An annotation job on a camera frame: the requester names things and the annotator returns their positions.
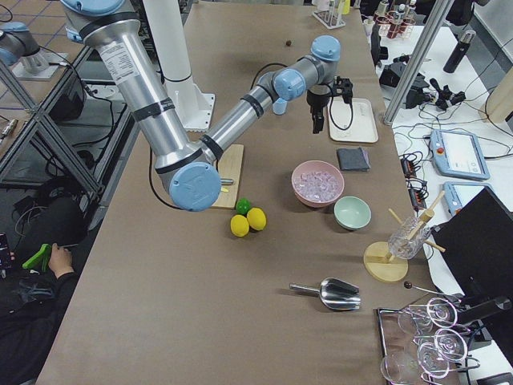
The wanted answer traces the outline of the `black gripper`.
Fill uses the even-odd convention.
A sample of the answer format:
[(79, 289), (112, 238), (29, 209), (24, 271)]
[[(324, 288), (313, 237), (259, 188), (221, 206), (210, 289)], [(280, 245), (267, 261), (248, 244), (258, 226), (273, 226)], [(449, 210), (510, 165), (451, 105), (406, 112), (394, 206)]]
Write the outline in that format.
[(333, 81), (319, 84), (307, 91), (306, 101), (312, 117), (313, 133), (323, 131), (325, 117), (322, 109), (328, 105), (332, 98), (337, 96), (341, 96), (344, 103), (352, 106), (353, 83), (349, 78), (336, 76)]

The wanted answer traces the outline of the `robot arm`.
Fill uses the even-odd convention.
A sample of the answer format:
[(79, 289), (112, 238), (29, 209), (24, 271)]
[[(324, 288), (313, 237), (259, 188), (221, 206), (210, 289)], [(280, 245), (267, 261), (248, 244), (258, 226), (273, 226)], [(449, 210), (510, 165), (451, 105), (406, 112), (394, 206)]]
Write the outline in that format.
[(221, 190), (213, 166), (224, 151), (278, 100), (310, 95), (333, 85), (341, 57), (340, 42), (316, 37), (309, 54), (292, 66), (268, 72), (220, 122), (191, 142), (175, 105), (157, 77), (139, 38), (140, 22), (128, 1), (65, 1), (68, 22), (84, 45), (98, 51), (132, 116), (156, 155), (155, 170), (180, 209), (210, 208)]
[(39, 45), (26, 24), (7, 22), (1, 25), (1, 61), (5, 65), (12, 66), (20, 58), (39, 52)]

